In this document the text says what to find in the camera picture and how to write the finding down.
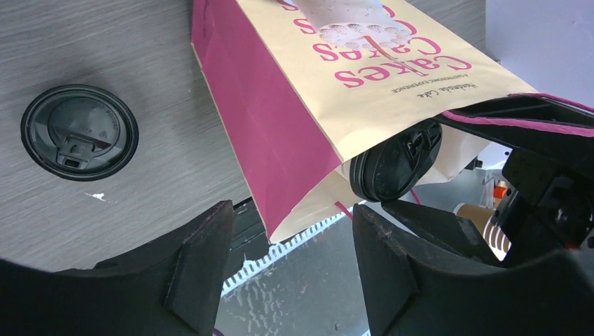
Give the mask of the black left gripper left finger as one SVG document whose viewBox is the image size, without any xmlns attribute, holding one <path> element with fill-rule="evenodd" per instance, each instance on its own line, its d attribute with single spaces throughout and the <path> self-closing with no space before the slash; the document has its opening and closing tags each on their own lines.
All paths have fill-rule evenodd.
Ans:
<svg viewBox="0 0 594 336">
<path fill-rule="evenodd" d="M 1 261 L 2 335 L 211 335 L 233 236 L 222 201 L 92 269 Z"/>
</svg>

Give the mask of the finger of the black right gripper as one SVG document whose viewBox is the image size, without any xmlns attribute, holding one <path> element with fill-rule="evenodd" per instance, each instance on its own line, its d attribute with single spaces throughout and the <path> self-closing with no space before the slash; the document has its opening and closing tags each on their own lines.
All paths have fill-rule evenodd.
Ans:
<svg viewBox="0 0 594 336">
<path fill-rule="evenodd" d="M 467 218 L 403 200 L 383 202 L 381 207 L 417 236 L 442 249 L 487 265 L 500 265 L 481 233 Z"/>
<path fill-rule="evenodd" d="M 444 111 L 435 121 L 541 155 L 593 179 L 593 108 L 551 94 L 510 94 Z"/>
</svg>

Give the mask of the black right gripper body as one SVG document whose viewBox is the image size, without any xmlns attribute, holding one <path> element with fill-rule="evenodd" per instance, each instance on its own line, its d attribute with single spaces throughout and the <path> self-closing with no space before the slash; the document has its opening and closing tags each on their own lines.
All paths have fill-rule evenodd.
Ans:
<svg viewBox="0 0 594 336">
<path fill-rule="evenodd" d="M 494 223 L 511 242 L 504 258 L 514 267 L 557 249 L 589 247 L 593 240 L 593 181 L 527 150 L 511 152 L 509 182 Z"/>
</svg>

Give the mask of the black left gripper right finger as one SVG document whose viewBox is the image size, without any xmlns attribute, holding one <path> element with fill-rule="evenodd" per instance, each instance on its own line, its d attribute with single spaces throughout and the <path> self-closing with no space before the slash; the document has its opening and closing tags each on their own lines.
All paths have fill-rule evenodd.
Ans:
<svg viewBox="0 0 594 336">
<path fill-rule="evenodd" d="M 592 335 L 593 256 L 561 249 L 517 267 L 436 246 L 365 205 L 352 231 L 372 335 Z"/>
</svg>

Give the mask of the yellow pink paper bag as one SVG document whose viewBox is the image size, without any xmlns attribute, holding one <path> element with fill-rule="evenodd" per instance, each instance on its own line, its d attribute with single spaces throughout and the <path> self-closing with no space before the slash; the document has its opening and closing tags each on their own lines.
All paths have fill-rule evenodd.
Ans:
<svg viewBox="0 0 594 336">
<path fill-rule="evenodd" d="M 358 202 L 364 151 L 537 93 L 406 1 L 196 1 L 191 43 L 271 243 Z"/>
</svg>

